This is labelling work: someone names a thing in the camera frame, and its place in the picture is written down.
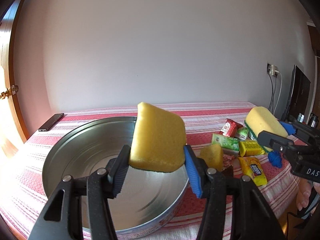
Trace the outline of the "person's right hand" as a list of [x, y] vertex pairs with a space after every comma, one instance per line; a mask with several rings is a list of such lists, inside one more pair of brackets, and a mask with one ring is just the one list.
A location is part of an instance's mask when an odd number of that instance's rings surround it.
[[[313, 188], [319, 193], [320, 183], [313, 182]], [[308, 180], [301, 178], [298, 187], [298, 193], [296, 198], [296, 206], [299, 211], [305, 208], [309, 204], [309, 197], [311, 195], [312, 186]]]

